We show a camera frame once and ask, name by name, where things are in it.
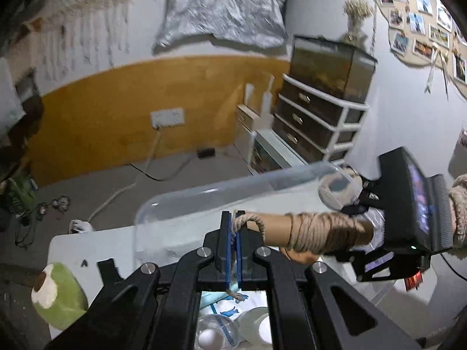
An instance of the fish tank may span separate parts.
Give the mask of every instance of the fish tank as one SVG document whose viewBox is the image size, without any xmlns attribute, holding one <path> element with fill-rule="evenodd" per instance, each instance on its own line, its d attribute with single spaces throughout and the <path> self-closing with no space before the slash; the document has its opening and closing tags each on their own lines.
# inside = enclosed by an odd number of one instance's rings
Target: fish tank
<svg viewBox="0 0 467 350">
<path fill-rule="evenodd" d="M 290 76 L 331 96 L 363 104 L 376 64 L 353 45 L 295 36 Z"/>
</svg>

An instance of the wall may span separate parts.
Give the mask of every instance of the wall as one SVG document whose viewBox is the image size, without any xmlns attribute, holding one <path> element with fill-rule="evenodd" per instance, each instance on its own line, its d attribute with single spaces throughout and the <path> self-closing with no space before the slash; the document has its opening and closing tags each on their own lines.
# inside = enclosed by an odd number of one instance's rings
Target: wall
<svg viewBox="0 0 467 350">
<path fill-rule="evenodd" d="M 165 131 L 157 156 L 228 145 L 242 88 L 254 81 L 251 74 L 268 71 L 276 76 L 274 90 L 279 88 L 289 67 L 285 49 L 260 53 L 197 38 L 154 56 L 165 1 L 132 0 L 129 53 L 112 46 L 115 69 L 109 67 L 103 11 L 99 51 L 92 42 L 91 64 L 76 46 L 76 67 L 71 71 L 69 50 L 66 76 L 47 80 L 45 67 L 39 67 L 45 114 L 29 149 L 41 185 L 144 159 L 155 135 L 149 112 L 158 109 L 184 108 L 186 125 Z M 73 30 L 78 36 L 79 23 L 67 25 L 68 40 Z"/>
<path fill-rule="evenodd" d="M 288 34 L 324 35 L 337 39 L 346 31 L 343 2 L 289 0 Z M 363 31 L 369 36 L 369 47 L 372 20 L 366 21 Z M 388 23 L 380 12 L 376 40 L 374 55 L 378 65 L 367 99 L 370 113 L 347 160 L 367 177 L 377 178 L 377 155 L 405 146 L 426 175 L 443 173 L 450 185 L 452 177 L 448 173 L 448 164 L 461 127 L 466 123 L 467 101 L 459 98 L 453 87 L 449 88 L 447 101 L 440 71 L 435 73 L 431 94 L 424 93 L 429 69 L 408 68 L 394 57 L 389 50 Z M 448 259 L 460 274 L 467 275 L 466 260 L 460 261 L 449 255 Z M 439 255 L 433 257 L 431 265 L 438 281 L 436 286 L 425 285 L 423 288 L 431 289 L 428 302 L 418 301 L 413 294 L 392 290 L 379 305 L 414 338 L 450 325 L 467 304 L 464 280 L 448 269 Z"/>
<path fill-rule="evenodd" d="M 346 32 L 344 0 L 289 0 L 286 28 L 289 35 L 324 35 L 337 39 Z M 363 31 L 372 36 L 372 18 Z M 450 185 L 448 164 L 463 123 L 467 101 L 449 87 L 444 92 L 442 72 L 437 70 L 431 94 L 424 89 L 429 69 L 411 69 L 389 50 L 388 23 L 378 12 L 375 57 L 378 60 L 367 102 L 371 106 L 366 124 L 348 161 L 370 178 L 379 175 L 377 155 L 406 146 L 426 175 L 442 173 Z"/>
</svg>

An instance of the black cable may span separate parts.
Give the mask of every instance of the black cable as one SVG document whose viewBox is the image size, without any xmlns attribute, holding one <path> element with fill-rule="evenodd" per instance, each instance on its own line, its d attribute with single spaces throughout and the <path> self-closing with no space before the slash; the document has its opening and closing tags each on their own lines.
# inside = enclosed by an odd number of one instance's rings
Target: black cable
<svg viewBox="0 0 467 350">
<path fill-rule="evenodd" d="M 443 254 L 440 254 L 440 255 L 441 255 L 441 257 L 444 259 L 444 261 L 446 262 L 447 266 L 452 270 L 452 272 L 454 272 L 454 273 L 455 273 L 457 276 L 459 276 L 462 280 L 467 281 L 467 278 L 463 277 L 461 274 L 459 274 L 456 270 L 454 270 L 454 269 L 452 268 L 452 266 L 449 264 L 449 262 L 446 260 L 446 258 L 444 257 Z"/>
<path fill-rule="evenodd" d="M 21 222 L 18 222 L 18 229 L 16 229 L 16 232 L 15 232 L 15 246 L 19 247 L 20 249 L 27 249 L 29 246 L 31 246 L 34 243 L 34 235 L 36 234 L 37 221 L 36 219 L 34 219 L 33 222 L 29 224 L 29 228 L 27 228 L 27 232 L 25 236 L 22 239 L 19 239 L 19 236 L 20 236 L 19 232 L 21 231 L 20 230 L 21 226 L 22 226 Z M 28 238 L 29 234 L 31 233 L 32 226 L 34 226 L 33 231 L 32 231 L 32 238 L 29 242 L 24 243 L 26 238 Z"/>
<path fill-rule="evenodd" d="M 144 172 L 141 168 L 136 167 L 133 163 L 130 163 L 130 166 L 137 169 L 139 172 L 145 174 L 148 178 L 154 181 L 169 181 L 176 177 L 195 157 L 190 156 L 188 157 L 176 170 L 172 175 L 166 176 L 165 178 L 155 178 L 154 176 L 149 175 L 148 173 Z"/>
</svg>

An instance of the flower vase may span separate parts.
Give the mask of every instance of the flower vase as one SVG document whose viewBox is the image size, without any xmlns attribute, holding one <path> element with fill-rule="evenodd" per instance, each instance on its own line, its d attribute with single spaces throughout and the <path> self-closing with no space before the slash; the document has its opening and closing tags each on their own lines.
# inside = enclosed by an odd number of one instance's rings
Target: flower vase
<svg viewBox="0 0 467 350">
<path fill-rule="evenodd" d="M 366 51 L 365 41 L 368 36 L 361 30 L 362 27 L 363 20 L 361 18 L 348 16 L 344 42 Z"/>
</svg>

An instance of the gray floor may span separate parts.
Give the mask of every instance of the gray floor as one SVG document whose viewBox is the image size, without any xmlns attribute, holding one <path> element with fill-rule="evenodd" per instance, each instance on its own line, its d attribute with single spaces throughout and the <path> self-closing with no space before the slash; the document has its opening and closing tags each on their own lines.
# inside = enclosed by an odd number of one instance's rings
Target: gray floor
<svg viewBox="0 0 467 350">
<path fill-rule="evenodd" d="M 149 198 L 190 187 L 250 175 L 247 164 L 230 146 L 220 149 L 216 157 L 199 160 L 195 154 L 178 154 L 152 162 L 149 174 L 163 178 L 171 174 L 187 157 L 193 160 L 174 179 L 156 182 L 147 177 L 136 188 L 124 192 L 92 221 L 95 230 L 118 228 L 133 224 L 138 208 Z M 89 215 L 115 190 L 134 182 L 139 172 L 131 166 L 99 171 L 48 185 L 38 191 L 38 202 L 50 202 L 60 195 L 69 196 L 69 210 L 61 215 L 53 209 L 36 227 L 33 244 L 27 249 L 15 246 L 16 221 L 0 233 L 0 263 L 43 269 L 47 265 L 50 240 L 68 232 L 72 219 L 87 220 Z M 13 325 L 24 335 L 31 349 L 42 349 L 50 340 L 48 325 L 32 307 L 30 289 L 14 284 L 0 284 L 0 307 Z"/>
</svg>

